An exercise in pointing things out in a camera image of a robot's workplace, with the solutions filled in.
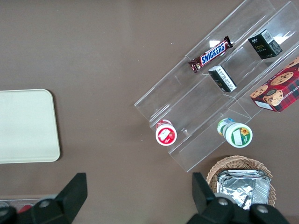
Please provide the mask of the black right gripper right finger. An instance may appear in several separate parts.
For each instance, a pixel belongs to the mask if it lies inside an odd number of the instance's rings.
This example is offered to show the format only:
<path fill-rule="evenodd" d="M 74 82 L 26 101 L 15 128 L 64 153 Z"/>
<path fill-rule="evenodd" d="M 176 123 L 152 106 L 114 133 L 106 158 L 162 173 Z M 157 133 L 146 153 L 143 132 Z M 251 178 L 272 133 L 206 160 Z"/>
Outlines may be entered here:
<path fill-rule="evenodd" d="M 189 224 L 288 224 L 276 208 L 253 204 L 244 210 L 231 200 L 216 197 L 201 173 L 192 174 L 192 196 L 197 208 Z"/>

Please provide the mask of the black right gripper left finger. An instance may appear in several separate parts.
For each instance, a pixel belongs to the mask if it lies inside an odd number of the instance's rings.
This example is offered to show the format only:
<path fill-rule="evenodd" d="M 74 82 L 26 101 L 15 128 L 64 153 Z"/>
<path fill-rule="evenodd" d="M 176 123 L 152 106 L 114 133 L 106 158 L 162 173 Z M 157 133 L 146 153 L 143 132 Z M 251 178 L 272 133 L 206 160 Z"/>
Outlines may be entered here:
<path fill-rule="evenodd" d="M 2 224 L 71 224 L 87 199 L 86 173 L 77 173 L 53 199 L 43 199 L 18 213 L 8 206 L 0 209 Z"/>

